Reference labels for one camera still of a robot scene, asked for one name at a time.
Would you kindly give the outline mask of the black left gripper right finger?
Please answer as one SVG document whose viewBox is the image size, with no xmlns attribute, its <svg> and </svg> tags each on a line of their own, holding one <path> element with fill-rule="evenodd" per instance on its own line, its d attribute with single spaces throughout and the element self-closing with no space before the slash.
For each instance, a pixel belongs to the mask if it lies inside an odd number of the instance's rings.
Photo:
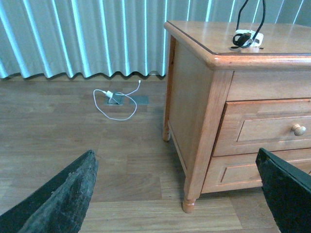
<svg viewBox="0 0 311 233">
<path fill-rule="evenodd" d="M 282 233 L 311 231 L 311 176 L 260 148 L 256 165 L 262 190 Z"/>
</svg>

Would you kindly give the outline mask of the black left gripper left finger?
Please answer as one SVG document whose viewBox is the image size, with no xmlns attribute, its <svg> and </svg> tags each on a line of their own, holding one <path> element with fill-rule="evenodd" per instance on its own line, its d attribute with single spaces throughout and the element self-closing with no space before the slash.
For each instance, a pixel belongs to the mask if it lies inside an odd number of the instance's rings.
<svg viewBox="0 0 311 233">
<path fill-rule="evenodd" d="M 2 233 L 77 233 L 93 194 L 98 161 L 93 150 L 69 164 L 0 216 Z"/>
</svg>

